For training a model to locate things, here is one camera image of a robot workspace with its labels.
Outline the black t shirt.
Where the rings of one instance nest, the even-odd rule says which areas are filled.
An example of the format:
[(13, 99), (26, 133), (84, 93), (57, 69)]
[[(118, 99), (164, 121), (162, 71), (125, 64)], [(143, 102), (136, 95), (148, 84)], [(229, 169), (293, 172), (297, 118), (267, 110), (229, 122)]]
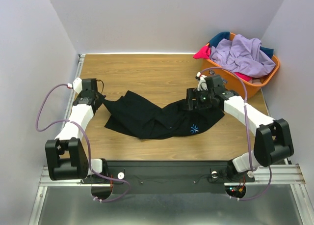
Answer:
[(197, 135), (224, 117), (220, 109), (187, 111), (184, 99), (161, 108), (132, 91), (103, 104), (110, 112), (106, 128), (141, 140)]

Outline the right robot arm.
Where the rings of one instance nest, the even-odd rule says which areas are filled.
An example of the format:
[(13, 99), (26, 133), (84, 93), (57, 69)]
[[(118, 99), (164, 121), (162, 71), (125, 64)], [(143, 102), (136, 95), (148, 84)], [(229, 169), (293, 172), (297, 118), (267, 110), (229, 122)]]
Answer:
[(237, 181), (244, 172), (268, 167), (294, 154), (290, 127), (286, 120), (275, 120), (258, 111), (233, 90), (227, 90), (220, 75), (197, 73), (198, 86), (186, 91), (189, 111), (219, 108), (245, 125), (247, 135), (253, 134), (254, 144), (248, 151), (228, 162), (226, 176)]

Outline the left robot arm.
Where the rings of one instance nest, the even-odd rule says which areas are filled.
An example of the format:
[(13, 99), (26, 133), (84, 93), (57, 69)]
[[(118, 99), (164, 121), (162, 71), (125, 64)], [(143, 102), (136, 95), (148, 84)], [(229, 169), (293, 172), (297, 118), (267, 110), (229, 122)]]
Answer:
[(104, 96), (98, 92), (96, 78), (76, 78), (67, 84), (78, 95), (73, 101), (68, 119), (61, 120), (64, 127), (60, 133), (45, 144), (45, 153), (49, 177), (53, 181), (86, 179), (91, 176), (99, 183), (109, 178), (109, 169), (105, 159), (92, 159), (89, 140), (88, 153), (85, 153), (82, 139), (87, 136), (85, 130), (102, 104)]

